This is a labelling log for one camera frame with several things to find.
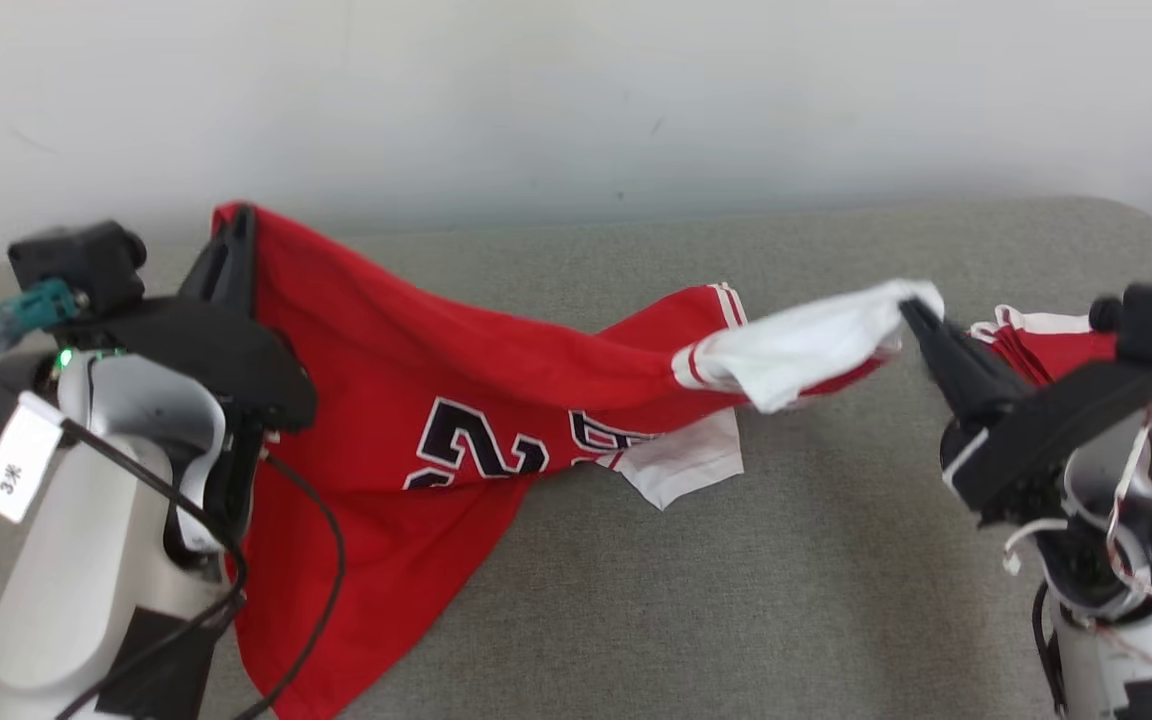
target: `label tag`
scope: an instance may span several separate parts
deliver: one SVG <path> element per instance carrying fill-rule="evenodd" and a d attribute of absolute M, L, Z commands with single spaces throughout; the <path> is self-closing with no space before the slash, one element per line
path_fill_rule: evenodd
<path fill-rule="evenodd" d="M 17 409 L 0 435 L 0 515 L 18 523 L 41 487 L 47 462 L 60 444 L 65 415 L 32 392 L 20 393 Z"/>

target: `wire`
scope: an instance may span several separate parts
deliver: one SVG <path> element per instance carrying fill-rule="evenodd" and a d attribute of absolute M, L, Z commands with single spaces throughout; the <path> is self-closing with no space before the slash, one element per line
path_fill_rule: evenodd
<path fill-rule="evenodd" d="M 1119 543 L 1115 539 L 1119 529 L 1119 521 L 1121 520 L 1121 515 L 1123 515 L 1123 502 L 1126 501 L 1126 497 L 1128 497 L 1128 488 L 1132 486 L 1135 469 L 1137 469 L 1137 462 L 1140 461 L 1144 446 L 1146 446 L 1146 441 L 1149 440 L 1150 429 L 1152 429 L 1152 407 L 1147 410 L 1146 416 L 1144 416 L 1144 422 L 1140 423 L 1140 429 L 1137 430 L 1137 435 L 1132 441 L 1132 452 L 1129 452 L 1128 462 L 1126 462 L 1126 468 L 1123 469 L 1123 477 L 1119 478 L 1119 484 L 1114 488 L 1114 507 L 1111 509 L 1111 523 L 1105 532 L 1105 548 L 1108 556 L 1111 556 L 1111 568 L 1114 569 L 1114 574 L 1117 575 L 1117 578 L 1122 579 L 1129 588 L 1135 589 L 1135 591 L 1139 591 L 1149 597 L 1152 597 L 1152 582 L 1138 578 L 1137 574 L 1135 574 L 1135 569 L 1126 569 L 1123 566 L 1123 558 L 1119 555 Z M 1112 646 L 1115 646 L 1119 650 L 1127 652 L 1129 655 L 1137 657 L 1137 659 L 1152 665 L 1151 653 L 1140 650 L 1132 643 L 1123 639 L 1123 637 L 1121 637 L 1114 628 L 1111 628 L 1111 626 L 1098 623 L 1098 621 L 1092 619 L 1084 620 L 1082 624 L 1084 628 L 1091 630 L 1091 632 L 1101 635 L 1101 637 L 1106 638 Z"/>
<path fill-rule="evenodd" d="M 6 381 L 1 376 L 0 388 L 13 393 L 13 395 L 18 395 L 21 392 L 28 389 L 14 387 L 12 382 Z M 114 464 L 119 465 L 119 468 L 128 471 L 128 473 L 130 473 L 134 478 L 145 483 L 146 486 L 156 493 L 159 493 L 159 495 L 168 498 L 169 501 L 182 507 L 182 509 L 187 511 L 191 518 L 198 520 L 198 523 L 202 523 L 202 526 L 206 528 L 207 532 L 212 533 L 212 537 L 215 537 L 220 541 L 221 546 L 225 547 L 225 551 L 229 553 L 234 561 L 234 579 L 229 588 L 229 592 L 225 593 L 219 598 L 219 600 L 215 600 L 210 606 L 205 607 L 204 611 L 198 612 L 197 615 L 185 621 L 182 626 L 179 626 L 179 628 L 175 628 L 173 632 L 165 634 L 161 638 L 150 644 L 150 646 L 146 646 L 141 652 L 137 652 L 136 655 L 129 657 L 129 659 L 114 667 L 114 669 L 111 669 L 104 679 L 99 680 L 99 682 L 92 684 L 92 687 L 88 688 L 86 691 L 79 694 L 77 698 L 74 698 L 74 702 L 70 702 L 69 705 L 65 706 L 65 710 L 61 710 L 60 714 L 56 715 L 56 720 L 69 720 L 70 717 L 76 715 L 83 706 L 86 706 L 92 698 L 99 696 L 100 692 L 104 692 L 106 688 L 119 683 L 120 680 L 127 679 L 129 674 L 139 669 L 142 665 L 146 664 L 146 661 L 154 659 L 156 655 L 159 655 L 159 653 L 164 652 L 166 649 L 182 642 L 188 634 L 196 632 L 198 628 L 207 623 L 207 620 L 215 617 L 215 615 L 221 614 L 221 612 L 232 609 L 232 607 L 236 609 L 241 602 L 243 586 L 247 584 L 247 558 L 243 556 L 238 544 L 229 537 L 227 530 L 225 530 L 218 521 L 212 520 L 211 516 L 203 511 L 200 507 L 195 505 L 194 501 L 189 500 L 188 497 L 184 497 L 177 488 L 174 488 L 172 484 L 157 477 L 157 475 L 152 473 L 150 469 L 142 465 L 141 462 L 124 455 L 122 450 L 113 445 L 109 445 L 109 442 L 106 442 L 105 439 L 101 439 L 96 435 L 96 433 L 92 433 L 91 430 L 82 427 L 82 425 L 76 423 L 76 420 L 70 420 L 68 418 L 61 420 L 60 429 L 62 429 L 65 433 L 76 437 L 78 441 L 82 441 L 84 445 L 90 446 L 92 450 L 99 452 L 100 455 L 111 462 L 114 462 Z M 215 636 L 219 638 L 220 632 L 217 632 Z"/>
<path fill-rule="evenodd" d="M 305 495 L 310 498 L 311 502 L 314 502 L 317 509 L 319 509 L 323 514 L 323 517 L 328 521 L 328 525 L 332 528 L 332 537 L 335 539 L 335 546 L 338 546 L 338 575 L 335 575 L 335 578 L 332 582 L 332 592 L 328 592 L 328 600 L 323 604 L 323 612 L 319 615 L 319 620 L 317 620 L 314 629 L 311 630 L 310 637 L 305 641 L 305 646 L 301 649 L 301 655 L 297 655 L 296 661 L 291 662 L 291 667 L 289 667 L 283 677 L 279 680 L 278 684 L 274 684 L 274 689 L 271 689 L 271 691 L 266 694 L 262 700 L 241 712 L 236 720 L 251 720 L 252 717 L 258 717 L 262 712 L 273 707 L 274 702 L 278 702 L 279 696 L 282 696 L 283 690 L 287 689 L 287 687 L 291 684 L 291 681 L 296 679 L 297 673 L 300 673 L 301 667 L 305 665 L 305 660 L 308 660 L 310 653 L 314 652 L 314 644 L 319 642 L 319 637 L 321 637 L 323 630 L 326 629 L 328 620 L 332 619 L 332 611 L 334 609 L 335 601 L 340 594 L 340 585 L 344 583 L 344 535 L 340 532 L 340 525 L 338 524 L 338 520 L 335 520 L 335 515 L 323 501 L 323 497 L 319 497 L 319 493 L 310 486 L 310 483 L 305 482 L 305 478 L 297 475 L 296 470 L 291 470 L 287 465 L 287 462 L 268 454 L 265 455 L 265 461 L 278 469 L 280 473 L 283 473 L 285 478 L 291 480 L 293 484 L 296 484 L 302 492 L 305 492 Z"/>
<path fill-rule="evenodd" d="M 1010 575 L 1020 574 L 1020 555 L 1016 555 L 1016 543 L 1023 541 L 1023 539 L 1033 533 L 1056 532 L 1056 530 L 1068 529 L 1069 520 L 1030 520 L 1024 525 L 1021 525 L 1020 529 L 1016 529 L 1016 532 L 1011 533 L 1011 537 L 1007 538 L 1007 541 L 1002 544 L 1002 568 Z"/>
<path fill-rule="evenodd" d="M 1111 626 L 1097 623 L 1097 621 L 1091 619 L 1085 620 L 1083 626 L 1085 629 L 1091 630 L 1091 632 L 1101 635 L 1102 638 L 1109 641 L 1112 646 L 1128 653 L 1129 655 L 1137 657 L 1137 659 L 1146 661 L 1149 665 L 1152 665 L 1151 653 L 1143 651 L 1132 643 L 1123 639 L 1123 635 L 1120 635 L 1117 630 L 1111 628 Z"/>
<path fill-rule="evenodd" d="M 1038 650 L 1038 662 L 1043 665 L 1043 675 L 1047 676 L 1047 689 L 1052 692 L 1052 710 L 1056 717 L 1064 717 L 1064 683 L 1061 682 L 1060 669 L 1051 654 L 1047 638 L 1043 635 L 1043 604 L 1047 601 L 1047 581 L 1038 585 L 1034 593 L 1034 607 L 1030 621 L 1034 627 L 1034 649 Z"/>
<path fill-rule="evenodd" d="M 1138 578 L 1135 569 L 1126 569 L 1123 558 L 1119 554 L 1116 536 L 1121 516 L 1123 516 L 1123 502 L 1126 501 L 1126 497 L 1128 497 L 1128 488 L 1132 484 L 1135 468 L 1137 468 L 1137 462 L 1139 462 L 1140 454 L 1144 452 L 1144 445 L 1149 440 L 1149 429 L 1151 427 L 1152 409 L 1149 410 L 1146 419 L 1140 424 L 1139 432 L 1137 432 L 1132 442 L 1132 452 L 1128 455 L 1128 464 L 1123 469 L 1123 477 L 1119 479 L 1119 484 L 1114 488 L 1114 507 L 1111 509 L 1111 523 L 1105 532 L 1105 548 L 1108 556 L 1111 556 L 1111 569 L 1114 570 L 1114 574 L 1117 575 L 1121 582 L 1149 597 L 1152 597 L 1152 582 Z"/>

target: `white stripe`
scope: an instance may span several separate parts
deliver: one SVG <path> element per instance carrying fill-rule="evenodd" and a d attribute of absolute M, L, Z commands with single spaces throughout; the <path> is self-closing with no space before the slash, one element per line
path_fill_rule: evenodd
<path fill-rule="evenodd" d="M 695 344 L 684 347 L 682 350 L 673 354 L 673 361 L 670 362 L 673 367 L 673 379 L 675 379 L 675 382 L 680 384 L 680 386 L 689 389 L 705 389 L 704 384 L 698 381 L 698 379 L 691 374 L 690 357 L 692 347 L 695 347 Z"/>
<path fill-rule="evenodd" d="M 955 457 L 955 460 L 952 461 L 941 473 L 941 479 L 945 480 L 945 487 L 950 488 L 952 492 L 954 492 L 954 495 L 958 497 L 960 500 L 963 497 L 958 494 L 958 488 L 954 487 L 954 475 L 963 468 L 970 457 L 975 455 L 976 450 L 980 449 L 980 446 L 983 446 L 984 441 L 987 441 L 987 439 L 990 439 L 990 431 L 987 429 L 980 430 L 977 437 L 972 438 L 972 442 L 969 442 L 968 446 L 963 448 L 963 452 L 960 452 L 958 456 Z"/>
<path fill-rule="evenodd" d="M 723 323 L 727 323 L 728 328 L 737 327 L 736 324 L 736 311 L 732 309 L 732 302 L 727 300 L 727 291 L 723 290 L 727 283 L 712 285 L 710 287 L 714 288 L 718 293 L 718 305 L 723 310 Z"/>
<path fill-rule="evenodd" d="M 741 304 L 740 293 L 736 291 L 735 287 L 732 287 L 728 283 L 723 283 L 723 288 L 726 288 L 726 290 L 730 290 L 732 291 L 732 302 L 733 302 L 733 304 L 736 305 L 736 316 L 737 316 L 737 318 L 740 318 L 740 323 L 742 325 L 748 325 L 749 324 L 749 318 L 745 317 L 745 306 Z"/>
<path fill-rule="evenodd" d="M 714 384 L 718 382 L 718 378 L 715 378 L 714 374 L 712 372 L 708 372 L 708 369 L 704 366 L 704 364 L 700 362 L 700 356 L 704 356 L 705 347 L 708 347 L 708 341 L 713 336 L 705 338 L 705 340 L 702 340 L 700 342 L 696 343 L 696 355 L 695 355 L 696 374 L 700 376 L 702 381 L 705 382 L 705 387 L 710 388 L 714 387 Z"/>

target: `white wall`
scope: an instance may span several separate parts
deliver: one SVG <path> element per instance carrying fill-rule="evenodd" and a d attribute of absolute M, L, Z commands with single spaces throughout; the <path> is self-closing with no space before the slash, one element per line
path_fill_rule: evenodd
<path fill-rule="evenodd" d="M 1152 211 L 1152 0 L 0 0 L 0 256 L 993 194 Z"/>

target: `gray table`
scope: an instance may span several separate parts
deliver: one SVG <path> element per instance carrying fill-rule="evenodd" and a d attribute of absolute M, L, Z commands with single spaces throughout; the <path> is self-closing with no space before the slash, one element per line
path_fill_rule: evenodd
<path fill-rule="evenodd" d="M 984 319 L 998 302 L 1078 313 L 1152 279 L 1152 219 L 1081 199 L 351 245 L 454 300 L 585 331 L 717 281 L 758 316 L 925 276 L 957 318 Z M 147 282 L 169 291 L 194 250 L 151 255 Z M 600 468 L 540 483 L 429 637 L 343 717 L 1046 717 L 1034 564 L 1007 577 L 1000 533 L 975 532 L 941 486 L 945 415 L 905 353 L 828 402 L 742 415 L 744 477 L 667 511 Z M 0 521 L 0 591 L 22 538 Z M 253 698 L 227 641 L 204 717 Z"/>

